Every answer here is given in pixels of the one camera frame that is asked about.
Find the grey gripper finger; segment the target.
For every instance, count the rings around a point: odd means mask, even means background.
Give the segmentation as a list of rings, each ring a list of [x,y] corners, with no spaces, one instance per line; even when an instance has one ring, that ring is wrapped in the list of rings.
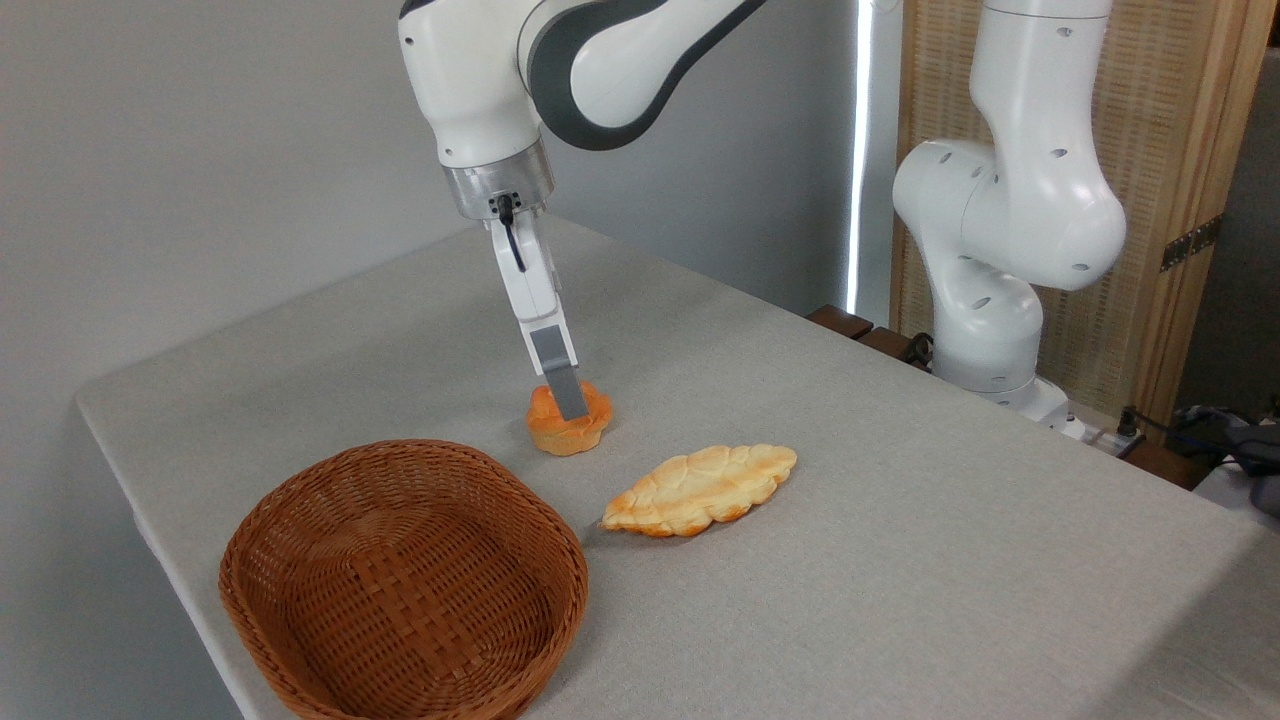
[[[577,374],[579,360],[564,322],[521,322],[520,331],[559,416],[566,421],[586,416],[589,411]]]

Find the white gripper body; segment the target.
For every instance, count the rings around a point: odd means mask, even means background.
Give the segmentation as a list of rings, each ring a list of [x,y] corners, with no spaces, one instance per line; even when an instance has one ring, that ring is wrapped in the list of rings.
[[[508,225],[490,219],[486,228],[517,322],[566,324],[554,264],[538,233],[536,214],[517,213]]]

